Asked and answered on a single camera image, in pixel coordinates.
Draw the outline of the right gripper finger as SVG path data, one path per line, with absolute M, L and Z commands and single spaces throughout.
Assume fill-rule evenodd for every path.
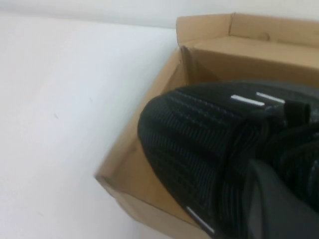
M 250 239 L 319 237 L 319 215 L 299 200 L 262 161 L 249 162 L 243 211 Z

